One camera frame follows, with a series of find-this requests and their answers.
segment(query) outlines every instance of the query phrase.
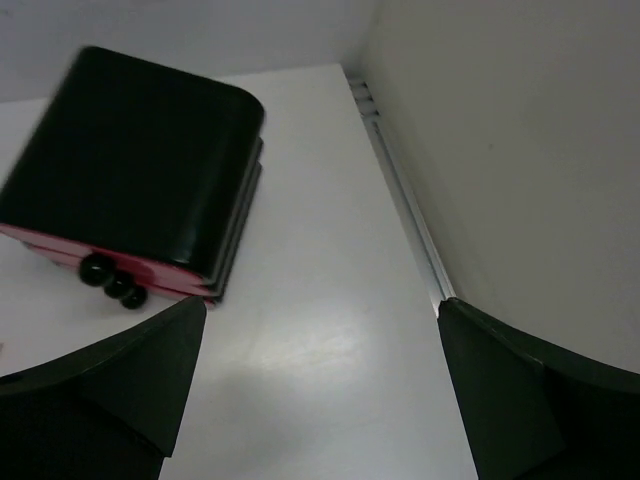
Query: gray wall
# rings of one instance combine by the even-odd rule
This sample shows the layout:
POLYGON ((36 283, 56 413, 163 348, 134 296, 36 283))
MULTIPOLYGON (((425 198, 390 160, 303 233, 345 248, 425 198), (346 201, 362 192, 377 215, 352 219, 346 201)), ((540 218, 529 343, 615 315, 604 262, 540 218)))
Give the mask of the gray wall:
POLYGON ((206 76, 342 62, 378 0, 0 0, 0 101, 40 97, 97 44, 206 76))
POLYGON ((365 77, 460 296, 640 372, 640 3, 387 1, 365 77))

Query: white wall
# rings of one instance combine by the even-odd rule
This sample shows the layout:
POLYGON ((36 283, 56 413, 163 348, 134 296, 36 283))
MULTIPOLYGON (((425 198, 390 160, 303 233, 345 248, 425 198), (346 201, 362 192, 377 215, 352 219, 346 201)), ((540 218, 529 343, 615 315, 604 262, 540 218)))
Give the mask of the white wall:
POLYGON ((378 0, 0 0, 0 101, 96 44, 206 76, 357 64, 378 0))
POLYGON ((640 372, 640 3, 387 1, 366 79, 461 297, 640 372))

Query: white table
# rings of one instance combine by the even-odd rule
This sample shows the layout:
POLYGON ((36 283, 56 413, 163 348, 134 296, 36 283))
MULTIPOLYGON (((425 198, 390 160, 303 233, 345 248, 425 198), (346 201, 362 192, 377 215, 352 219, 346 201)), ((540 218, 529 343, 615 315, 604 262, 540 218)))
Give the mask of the white table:
MULTIPOLYGON (((341 69, 226 81, 266 107, 265 171, 161 478, 475 478, 436 317, 341 69)), ((43 106, 0 105, 3 172, 43 106)), ((171 304, 125 311, 8 238, 0 270, 0 374, 171 304)))

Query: round black knob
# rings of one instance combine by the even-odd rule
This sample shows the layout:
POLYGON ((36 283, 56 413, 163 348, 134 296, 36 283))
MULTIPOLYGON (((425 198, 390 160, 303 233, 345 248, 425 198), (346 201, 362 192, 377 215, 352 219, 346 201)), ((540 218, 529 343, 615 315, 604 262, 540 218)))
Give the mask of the round black knob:
POLYGON ((102 287, 109 283, 116 271, 116 262, 100 253, 87 255, 80 262, 78 276, 85 285, 102 287))
POLYGON ((107 294, 107 297, 119 299, 131 295, 135 287, 136 283, 133 275, 122 270, 116 270, 111 282, 104 286, 104 293, 107 294))
POLYGON ((140 285, 136 285, 133 292, 120 300, 120 303, 124 308, 135 310, 136 308, 140 308, 144 305, 144 302, 147 301, 147 297, 147 289, 140 285))

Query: white tabletop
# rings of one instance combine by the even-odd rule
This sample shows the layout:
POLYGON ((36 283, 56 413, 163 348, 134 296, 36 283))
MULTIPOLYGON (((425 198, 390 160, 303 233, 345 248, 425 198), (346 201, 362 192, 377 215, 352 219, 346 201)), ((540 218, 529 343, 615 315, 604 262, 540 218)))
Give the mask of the white tabletop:
MULTIPOLYGON (((163 480, 476 478, 436 317, 338 66, 226 79, 264 175, 163 480)), ((0 105, 8 171, 44 106, 0 105)), ((0 238, 0 374, 148 318, 0 238)))

